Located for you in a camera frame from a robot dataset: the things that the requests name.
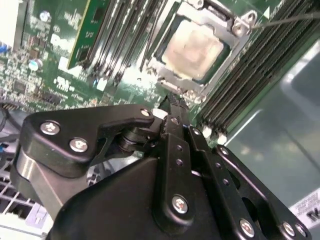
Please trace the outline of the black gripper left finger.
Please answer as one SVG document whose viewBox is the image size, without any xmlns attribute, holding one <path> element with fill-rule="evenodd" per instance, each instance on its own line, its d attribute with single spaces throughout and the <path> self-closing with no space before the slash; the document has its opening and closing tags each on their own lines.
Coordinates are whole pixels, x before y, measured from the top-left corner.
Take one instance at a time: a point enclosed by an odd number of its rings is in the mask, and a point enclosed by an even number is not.
<svg viewBox="0 0 320 240">
<path fill-rule="evenodd" d="M 29 115 L 14 159 L 14 185 L 40 201 L 54 223 L 73 196 L 138 160 L 156 160 L 154 221 L 161 227 L 191 226 L 195 197 L 179 100 L 164 98 L 163 118 L 140 104 Z"/>
</svg>

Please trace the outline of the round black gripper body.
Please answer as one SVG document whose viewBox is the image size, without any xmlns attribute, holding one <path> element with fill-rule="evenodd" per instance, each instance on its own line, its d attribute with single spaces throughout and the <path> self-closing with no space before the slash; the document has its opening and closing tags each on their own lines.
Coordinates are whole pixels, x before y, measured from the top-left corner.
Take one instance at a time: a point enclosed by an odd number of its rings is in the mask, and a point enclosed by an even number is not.
<svg viewBox="0 0 320 240">
<path fill-rule="evenodd" d="M 152 216 L 157 160 L 141 159 L 73 196 L 59 211 L 53 240 L 219 240 L 200 177 L 193 176 L 196 215 L 183 234 L 163 232 Z"/>
</svg>

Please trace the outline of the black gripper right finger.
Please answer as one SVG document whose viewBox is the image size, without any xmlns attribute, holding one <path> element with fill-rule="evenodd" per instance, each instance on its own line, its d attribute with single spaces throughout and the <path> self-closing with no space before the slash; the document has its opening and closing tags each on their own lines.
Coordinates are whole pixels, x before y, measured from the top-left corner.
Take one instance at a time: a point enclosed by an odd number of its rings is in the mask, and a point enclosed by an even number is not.
<svg viewBox="0 0 320 240">
<path fill-rule="evenodd" d="M 184 240 L 309 240 L 307 227 L 229 150 L 210 148 L 179 100 L 190 145 L 197 212 Z"/>
</svg>

